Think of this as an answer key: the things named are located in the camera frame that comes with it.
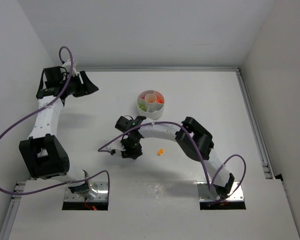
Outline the lime legos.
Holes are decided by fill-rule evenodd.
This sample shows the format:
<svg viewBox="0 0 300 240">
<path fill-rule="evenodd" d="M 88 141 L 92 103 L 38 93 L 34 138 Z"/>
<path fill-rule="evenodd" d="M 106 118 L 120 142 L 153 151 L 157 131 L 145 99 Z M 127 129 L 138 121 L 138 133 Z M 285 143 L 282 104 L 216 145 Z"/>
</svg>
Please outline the lime legos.
<svg viewBox="0 0 300 240">
<path fill-rule="evenodd" d="M 145 108 L 145 106 L 142 105 L 142 104 L 139 104 L 138 107 L 140 108 L 140 110 L 142 110 L 142 111 L 144 111 L 144 112 L 147 111 L 147 109 Z"/>
</svg>

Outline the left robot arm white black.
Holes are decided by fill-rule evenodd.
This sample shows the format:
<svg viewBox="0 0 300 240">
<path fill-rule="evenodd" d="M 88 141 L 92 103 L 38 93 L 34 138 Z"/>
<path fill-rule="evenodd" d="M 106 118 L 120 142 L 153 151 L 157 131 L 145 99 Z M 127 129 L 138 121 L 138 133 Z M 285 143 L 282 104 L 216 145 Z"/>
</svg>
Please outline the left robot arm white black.
<svg viewBox="0 0 300 240">
<path fill-rule="evenodd" d="M 57 128 L 68 96 L 78 98 L 96 91 L 98 87 L 85 71 L 70 72 L 70 67 L 65 65 L 43 69 L 36 94 L 41 111 L 28 139 L 19 143 L 19 151 L 33 179 L 68 183 L 72 194 L 85 199 L 92 198 L 93 184 L 85 170 L 71 165 L 68 154 L 57 139 Z"/>
</svg>

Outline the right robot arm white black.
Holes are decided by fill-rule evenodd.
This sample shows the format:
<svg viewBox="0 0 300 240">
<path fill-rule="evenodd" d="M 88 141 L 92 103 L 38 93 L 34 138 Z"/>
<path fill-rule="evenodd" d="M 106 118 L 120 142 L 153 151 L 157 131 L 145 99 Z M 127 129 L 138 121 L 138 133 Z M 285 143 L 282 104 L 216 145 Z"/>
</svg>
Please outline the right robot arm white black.
<svg viewBox="0 0 300 240">
<path fill-rule="evenodd" d="M 121 156 L 137 159 L 142 152 L 141 139 L 156 138 L 176 142 L 185 155 L 204 168 L 204 174 L 211 178 L 210 187 L 225 199 L 230 193 L 235 177 L 223 166 L 214 151 L 212 134 L 194 118 L 187 116 L 181 124 L 173 122 L 153 122 L 145 116 L 134 120 L 121 116 L 115 128 L 124 133 L 119 141 Z"/>
</svg>

